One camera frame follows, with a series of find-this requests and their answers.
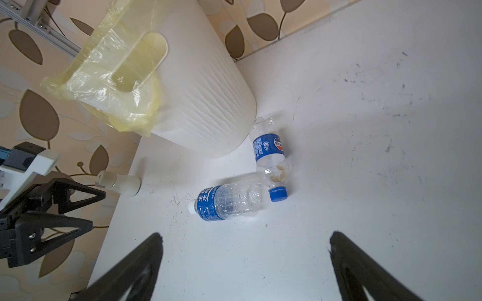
plastic water bottle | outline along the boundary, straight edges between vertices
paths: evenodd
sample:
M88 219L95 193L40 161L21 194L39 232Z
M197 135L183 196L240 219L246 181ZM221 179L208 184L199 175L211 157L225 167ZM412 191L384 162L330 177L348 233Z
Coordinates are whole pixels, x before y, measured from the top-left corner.
M281 145L277 135L277 127L271 118L256 118L253 129L249 133L253 143L254 156L256 158L256 171L262 182L269 186L269 197L273 202L285 200L288 192L284 186L289 172Z
M191 214L205 221L221 221L235 216L254 216L262 209L261 186L253 183L225 184L206 188L188 206Z

cable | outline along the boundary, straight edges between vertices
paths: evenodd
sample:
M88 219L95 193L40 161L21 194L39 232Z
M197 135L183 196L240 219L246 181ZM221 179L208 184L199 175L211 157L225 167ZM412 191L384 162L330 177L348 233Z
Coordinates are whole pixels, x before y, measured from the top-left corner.
M49 11L49 8L47 6L45 6L45 8L43 9L45 10L45 12L47 13L47 15L49 15L49 18L52 20L52 22L55 24L55 26L57 26L57 28L60 30L60 33L65 37L65 34L62 32L62 30L60 29L59 25L57 25L57 22L54 20L54 18L52 17L52 14L50 13Z
M1 20L0 20L0 23L3 23L3 22L5 22L5 21L11 20L11 19L12 19L12 18L1 19Z

plastic bag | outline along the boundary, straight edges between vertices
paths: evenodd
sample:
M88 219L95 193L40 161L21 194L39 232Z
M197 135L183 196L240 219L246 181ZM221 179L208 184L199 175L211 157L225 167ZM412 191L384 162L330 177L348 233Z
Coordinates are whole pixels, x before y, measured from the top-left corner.
M172 1L114 1L67 70L41 86L118 131L149 136L161 105L154 71L168 52L156 29Z

white table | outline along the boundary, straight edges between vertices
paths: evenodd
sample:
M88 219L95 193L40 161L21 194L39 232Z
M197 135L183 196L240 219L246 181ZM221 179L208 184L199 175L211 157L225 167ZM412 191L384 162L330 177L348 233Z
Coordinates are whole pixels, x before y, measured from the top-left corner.
M482 300L482 4L362 0L237 63L274 116L289 198L205 222L199 191L254 171L248 139L207 159L143 138L91 283L153 232L153 300L340 300L344 232L425 300Z

blue component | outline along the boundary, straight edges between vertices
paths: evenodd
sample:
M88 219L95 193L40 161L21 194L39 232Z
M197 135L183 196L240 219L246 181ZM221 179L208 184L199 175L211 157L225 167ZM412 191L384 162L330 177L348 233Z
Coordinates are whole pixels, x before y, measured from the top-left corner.
M0 146L0 165L3 164L10 152L10 149Z
M286 187L276 187L269 190L269 197L271 198L272 202L279 202L286 200L288 198L288 192L286 191Z
M216 206L214 205L214 196L217 189L221 186L206 188L198 196L198 214L205 221L221 221L222 218L216 212Z
M256 161L271 154L283 154L280 137L276 134L265 134L253 141L253 150Z

